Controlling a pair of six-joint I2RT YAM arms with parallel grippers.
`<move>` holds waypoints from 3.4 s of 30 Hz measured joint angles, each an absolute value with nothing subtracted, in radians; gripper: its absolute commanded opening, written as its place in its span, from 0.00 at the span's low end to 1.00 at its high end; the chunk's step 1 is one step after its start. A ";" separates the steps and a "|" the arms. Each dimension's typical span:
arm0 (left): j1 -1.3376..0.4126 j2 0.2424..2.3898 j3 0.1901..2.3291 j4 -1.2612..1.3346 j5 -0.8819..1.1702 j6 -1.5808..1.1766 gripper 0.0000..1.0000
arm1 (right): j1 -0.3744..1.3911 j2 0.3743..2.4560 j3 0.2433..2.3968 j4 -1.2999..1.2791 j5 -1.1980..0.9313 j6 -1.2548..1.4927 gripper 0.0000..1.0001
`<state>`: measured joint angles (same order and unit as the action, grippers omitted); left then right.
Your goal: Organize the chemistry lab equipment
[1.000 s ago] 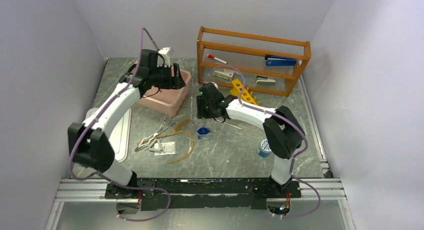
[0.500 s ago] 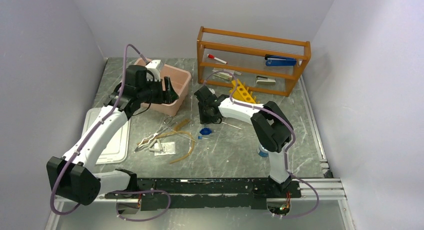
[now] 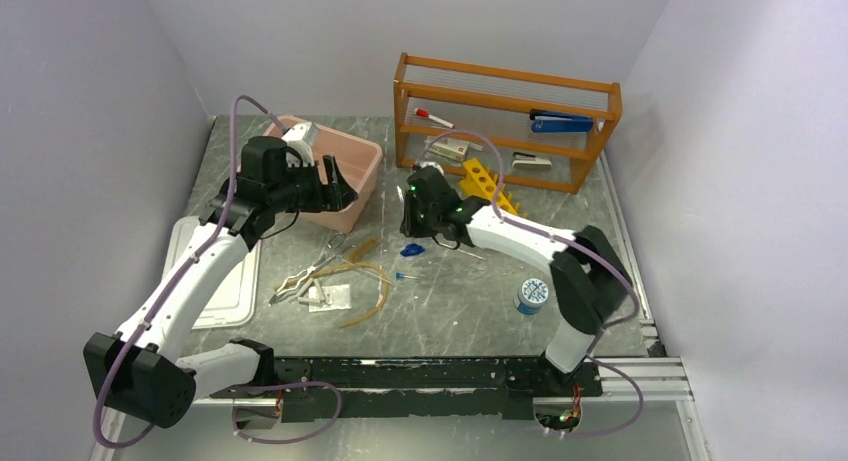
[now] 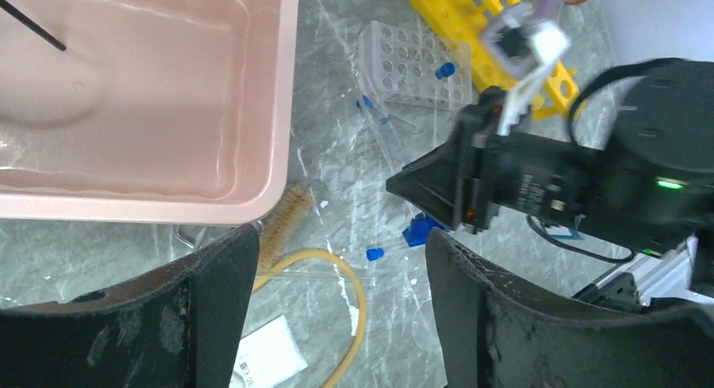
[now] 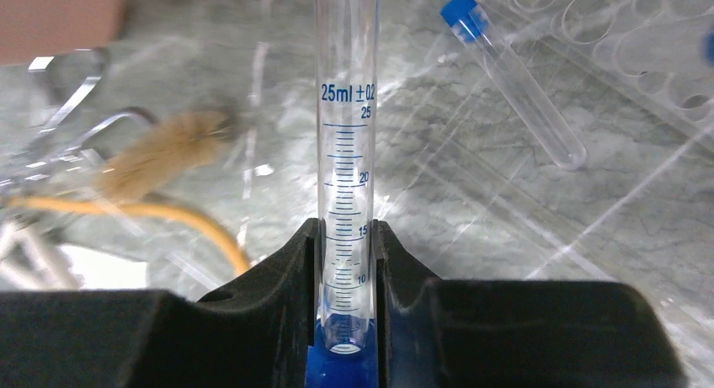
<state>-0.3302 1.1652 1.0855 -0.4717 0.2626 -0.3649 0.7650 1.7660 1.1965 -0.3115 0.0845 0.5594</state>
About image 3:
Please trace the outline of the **blue plastic clip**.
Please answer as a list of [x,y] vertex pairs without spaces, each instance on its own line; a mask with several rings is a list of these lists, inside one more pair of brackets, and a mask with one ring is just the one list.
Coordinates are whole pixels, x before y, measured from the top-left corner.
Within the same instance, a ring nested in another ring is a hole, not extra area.
[[425,251],[426,249],[423,246],[417,243],[410,243],[400,251],[400,255],[402,257],[414,257],[423,254]]

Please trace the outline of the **glass stirring rod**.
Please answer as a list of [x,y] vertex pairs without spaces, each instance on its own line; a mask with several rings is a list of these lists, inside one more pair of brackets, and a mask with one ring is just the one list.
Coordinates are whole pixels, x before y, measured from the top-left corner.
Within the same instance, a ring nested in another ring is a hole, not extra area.
[[468,250],[466,250],[466,249],[457,248],[457,249],[456,249],[456,251],[457,251],[457,252],[459,252],[459,253],[461,253],[461,254],[464,254],[464,255],[470,256],[470,257],[472,257],[472,258],[474,258],[474,259],[477,259],[477,260],[485,260],[485,259],[486,259],[485,257],[483,257],[483,256],[481,256],[481,255],[479,255],[479,254],[475,254],[475,253],[473,253],[473,252],[471,252],[471,251],[468,251]]

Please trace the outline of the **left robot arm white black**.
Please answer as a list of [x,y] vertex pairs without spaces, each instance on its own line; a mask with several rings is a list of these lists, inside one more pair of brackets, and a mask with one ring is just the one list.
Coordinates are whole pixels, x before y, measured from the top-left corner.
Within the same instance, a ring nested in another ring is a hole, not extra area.
[[228,179],[200,216],[186,251],[142,307],[112,334],[93,334],[83,349],[96,394],[93,424],[106,408],[169,428],[194,400],[232,386],[261,397],[277,381],[272,348],[237,339],[183,357],[192,327],[218,286],[281,212],[346,209],[358,193],[336,158],[310,162],[280,138],[256,136],[230,150]]

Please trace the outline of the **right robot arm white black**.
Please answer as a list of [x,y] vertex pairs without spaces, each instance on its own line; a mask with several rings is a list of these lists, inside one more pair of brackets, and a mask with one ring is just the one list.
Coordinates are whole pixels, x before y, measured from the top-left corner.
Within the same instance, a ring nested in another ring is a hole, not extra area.
[[542,387],[562,395],[578,380],[577,367],[615,324],[613,314],[635,300],[632,280],[606,235],[594,226],[579,231],[527,221],[477,196],[460,197],[435,167],[421,167],[402,195],[401,233],[431,238],[449,249],[488,249],[549,275],[559,325],[543,355]]

